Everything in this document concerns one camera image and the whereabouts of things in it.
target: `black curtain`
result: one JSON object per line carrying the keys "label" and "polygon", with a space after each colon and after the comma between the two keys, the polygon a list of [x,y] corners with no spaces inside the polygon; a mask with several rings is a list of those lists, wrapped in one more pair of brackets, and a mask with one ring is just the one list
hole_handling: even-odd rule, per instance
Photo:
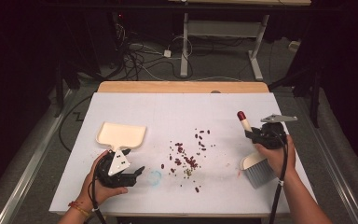
{"label": "black curtain", "polygon": [[0,178],[50,105],[57,64],[33,1],[0,0]]}
{"label": "black curtain", "polygon": [[341,6],[342,13],[312,19],[286,77],[301,76],[285,85],[301,90],[296,96],[305,96],[318,71],[331,108],[358,156],[358,0],[320,1],[316,6]]}

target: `electrical cable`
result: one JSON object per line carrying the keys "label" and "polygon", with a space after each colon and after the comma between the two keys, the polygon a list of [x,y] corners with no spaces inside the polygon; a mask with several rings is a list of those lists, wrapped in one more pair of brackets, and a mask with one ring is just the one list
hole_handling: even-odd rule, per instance
{"label": "electrical cable", "polygon": [[235,38],[234,42],[232,44],[226,44],[226,43],[223,43],[222,41],[232,41],[232,39],[220,39],[220,40],[216,40],[216,39],[212,39],[210,36],[206,36],[206,39],[203,39],[203,38],[200,38],[200,37],[197,37],[197,36],[193,36],[192,37],[195,37],[199,40],[204,40],[204,41],[208,41],[208,42],[211,42],[211,43],[214,43],[214,44],[218,44],[218,45],[222,45],[222,47],[217,47],[216,49],[223,49],[223,48],[229,48],[229,47],[237,47],[239,46],[243,40],[245,40],[244,37],[238,37],[238,38]]}
{"label": "electrical cable", "polygon": [[234,77],[204,77],[204,78],[199,78],[199,79],[194,79],[191,81],[202,81],[202,80],[208,80],[208,79],[214,79],[214,78],[224,78],[224,79],[229,79],[229,80],[235,80],[235,81],[239,81],[239,82],[243,82],[240,79],[236,79]]}
{"label": "electrical cable", "polygon": [[92,207],[93,207],[92,211],[95,213],[95,215],[97,215],[97,218],[100,219],[101,224],[106,224],[106,220],[103,218],[103,214],[101,213],[101,210],[98,207],[98,202],[96,201],[96,197],[95,197],[95,181],[97,180],[97,167],[99,167],[100,164],[101,164],[101,160],[98,161],[97,165],[95,166],[94,173],[92,174],[91,197],[89,198],[91,199],[92,202]]}
{"label": "electrical cable", "polygon": [[143,53],[157,53],[157,54],[159,54],[159,55],[162,55],[162,53],[160,53],[160,52],[158,52],[158,50],[156,50],[156,49],[153,49],[153,48],[151,48],[151,47],[148,47],[148,46],[146,46],[146,45],[144,45],[144,44],[142,44],[142,45],[140,45],[140,44],[130,44],[130,46],[132,46],[132,45],[135,45],[135,46],[142,46],[140,49],[133,49],[133,50],[135,50],[135,51],[139,51],[139,50],[141,50],[141,49],[143,49],[143,48],[147,48],[147,49],[152,49],[153,51],[152,52],[145,52],[145,51],[143,51]]}
{"label": "electrical cable", "polygon": [[62,146],[68,151],[68,152],[72,152],[72,149],[70,149],[64,142],[63,142],[63,139],[62,139],[62,126],[63,124],[65,123],[66,119],[68,118],[68,116],[70,114],[72,114],[72,112],[80,105],[82,104],[83,102],[85,102],[86,100],[88,99],[91,99],[92,98],[92,95],[91,96],[88,96],[86,98],[84,98],[83,100],[81,100],[79,103],[77,103],[76,105],[74,105],[74,107],[71,108],[71,110],[69,110],[69,112],[65,115],[65,117],[63,117],[62,119],[62,122],[60,124],[60,127],[58,128],[58,136],[60,138],[60,142],[62,144]]}
{"label": "electrical cable", "polygon": [[[140,71],[138,70],[138,64],[143,63],[144,57],[139,55],[139,54],[137,54],[137,53],[134,53],[134,55],[128,54],[128,57],[129,57],[128,61],[132,62],[132,67],[131,67],[130,72],[128,72],[127,79],[133,80],[132,78],[136,77],[135,80],[137,81],[139,79],[139,73],[140,73]],[[132,70],[135,70],[135,74],[130,76],[130,73],[131,73]]]}
{"label": "electrical cable", "polygon": [[248,62],[239,72],[238,72],[238,79],[241,80],[241,71],[245,70],[247,67],[249,67],[249,65],[252,64],[252,61],[254,60],[255,58],[251,59],[250,62]]}
{"label": "electrical cable", "polygon": [[175,74],[175,69],[174,69],[173,63],[170,63],[170,62],[159,62],[159,63],[155,63],[155,64],[152,64],[152,65],[150,65],[150,66],[148,66],[148,67],[144,67],[144,69],[149,69],[149,68],[151,68],[151,67],[153,67],[153,66],[156,66],[156,65],[158,65],[158,64],[160,64],[160,63],[168,63],[168,64],[170,64],[170,65],[171,65],[171,67],[172,67],[172,73],[173,73],[173,76],[174,76],[174,77],[176,77],[176,74]]}
{"label": "electrical cable", "polygon": [[[135,60],[135,58],[131,54],[128,54],[127,56],[129,57],[128,62],[131,62],[132,66],[126,66],[125,67],[126,79],[132,79],[133,77],[138,77],[138,71],[136,69],[136,60]],[[133,70],[135,70],[135,74],[130,76],[130,74],[131,74],[131,72]]]}
{"label": "electrical cable", "polygon": [[160,58],[157,58],[157,59],[154,59],[154,60],[151,60],[151,61],[148,61],[148,62],[143,62],[143,63],[152,63],[152,62],[162,60],[162,59],[166,59],[166,57],[160,57]]}
{"label": "electrical cable", "polygon": [[83,224],[88,224],[93,218],[94,216],[89,216]]}
{"label": "electrical cable", "polygon": [[165,79],[162,79],[162,78],[159,78],[159,77],[155,77],[153,74],[151,74],[149,72],[149,70],[147,70],[145,67],[143,67],[142,65],[139,64],[139,66],[144,69],[151,77],[155,78],[156,80],[159,80],[159,81],[168,81],[168,80],[165,80]]}
{"label": "electrical cable", "polygon": [[[205,39],[202,39],[202,38],[197,37],[197,36],[189,36],[189,37],[195,37],[195,38],[198,38],[200,40],[205,40]],[[198,47],[198,48],[211,48],[211,49],[209,49],[209,51],[207,53],[195,54],[194,56],[204,57],[204,56],[208,56],[208,55],[212,54],[214,52],[214,43],[213,43],[213,41],[209,41],[209,43],[211,44],[211,46],[197,46],[197,45],[194,45],[194,48],[195,47]]]}
{"label": "electrical cable", "polygon": [[189,39],[187,39],[187,38],[185,38],[185,37],[179,35],[179,36],[177,36],[176,38],[174,38],[174,39],[172,40],[172,44],[174,43],[175,40],[177,40],[177,39],[179,39],[179,38],[184,39],[185,41],[187,41],[187,43],[190,44],[190,52],[187,54],[187,57],[190,56],[191,53],[193,52],[193,45],[191,44],[191,42],[190,42]]}
{"label": "electrical cable", "polygon": [[284,181],[284,176],[286,173],[286,167],[287,167],[287,158],[288,158],[288,146],[287,144],[285,144],[282,139],[280,138],[280,136],[273,132],[274,135],[280,140],[281,144],[282,144],[282,150],[283,150],[283,165],[282,165],[282,170],[281,170],[281,176],[279,178],[279,184],[276,188],[275,191],[275,196],[274,196],[274,202],[272,204],[272,209],[271,209],[271,214],[269,216],[269,224],[273,224],[274,223],[274,219],[275,219],[275,215],[276,215],[276,211],[277,211],[277,207],[278,207],[278,201],[281,195],[281,190],[282,190],[282,186],[283,186],[283,181]]}

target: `white desk frame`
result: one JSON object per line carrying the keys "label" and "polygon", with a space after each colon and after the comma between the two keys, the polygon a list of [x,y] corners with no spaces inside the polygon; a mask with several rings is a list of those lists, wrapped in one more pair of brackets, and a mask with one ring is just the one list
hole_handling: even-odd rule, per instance
{"label": "white desk frame", "polygon": [[[216,0],[194,0],[191,2],[199,3],[218,3]],[[237,4],[269,4],[276,5],[285,4],[288,6],[306,6],[310,1],[298,0],[296,1],[234,1]],[[233,1],[223,1],[223,3],[233,3]],[[248,57],[255,74],[257,81],[263,80],[260,66],[257,62],[257,52],[260,49],[261,41],[263,40],[266,31],[269,15],[265,15],[261,22],[236,22],[236,21],[190,21],[188,13],[184,17],[184,31],[183,31],[183,53],[181,61],[181,77],[187,77],[187,63],[188,63],[188,50],[187,39],[189,35],[209,35],[209,36],[232,36],[232,37],[255,37],[255,48],[248,51]]]}

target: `wooden table edge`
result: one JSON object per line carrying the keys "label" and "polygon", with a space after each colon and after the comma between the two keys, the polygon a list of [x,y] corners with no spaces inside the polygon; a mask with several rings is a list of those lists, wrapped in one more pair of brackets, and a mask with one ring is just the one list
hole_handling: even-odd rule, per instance
{"label": "wooden table edge", "polygon": [[105,81],[98,92],[266,93],[269,87],[264,82]]}

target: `forearm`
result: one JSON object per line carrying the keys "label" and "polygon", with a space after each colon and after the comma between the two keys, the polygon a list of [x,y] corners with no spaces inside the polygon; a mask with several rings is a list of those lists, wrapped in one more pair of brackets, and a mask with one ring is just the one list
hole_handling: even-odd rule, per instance
{"label": "forearm", "polygon": [[283,190],[295,223],[332,223],[313,200],[296,170],[293,169],[286,173]]}
{"label": "forearm", "polygon": [[[92,210],[92,203],[90,199],[82,199],[82,198],[77,198],[76,199],[76,206],[80,209],[83,210],[86,213],[91,213]],[[84,212],[80,211],[79,209],[71,206],[69,207],[68,211],[65,213],[65,215],[63,215],[63,217],[60,219],[60,221],[58,222],[59,224],[65,224],[65,223],[78,223],[78,224],[82,224],[85,222],[85,220],[88,218],[88,216],[86,216],[84,214]]]}

